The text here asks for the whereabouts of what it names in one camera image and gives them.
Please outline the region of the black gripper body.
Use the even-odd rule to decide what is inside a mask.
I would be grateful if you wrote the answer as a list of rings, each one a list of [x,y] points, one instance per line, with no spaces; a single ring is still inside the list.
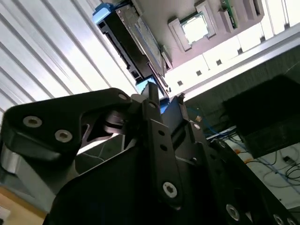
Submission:
[[[223,225],[202,165],[201,144],[183,143],[175,151],[183,204],[161,202],[151,184],[149,154],[128,150],[69,182],[56,196],[48,225]]]

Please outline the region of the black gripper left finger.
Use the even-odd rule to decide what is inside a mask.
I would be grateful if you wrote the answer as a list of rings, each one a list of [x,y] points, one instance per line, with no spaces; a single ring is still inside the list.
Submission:
[[[179,170],[153,83],[132,96],[111,88],[8,109],[1,128],[0,163],[49,209],[69,182],[97,167],[78,175],[79,149],[113,134],[123,135],[122,152],[116,156],[134,148],[149,154],[154,193],[166,205],[180,208]]]

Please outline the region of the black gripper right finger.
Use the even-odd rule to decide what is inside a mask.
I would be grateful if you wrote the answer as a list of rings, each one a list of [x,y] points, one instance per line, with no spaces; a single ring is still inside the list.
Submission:
[[[184,204],[176,225],[296,225],[297,219],[220,139],[207,140],[183,96],[164,112],[179,167]]]

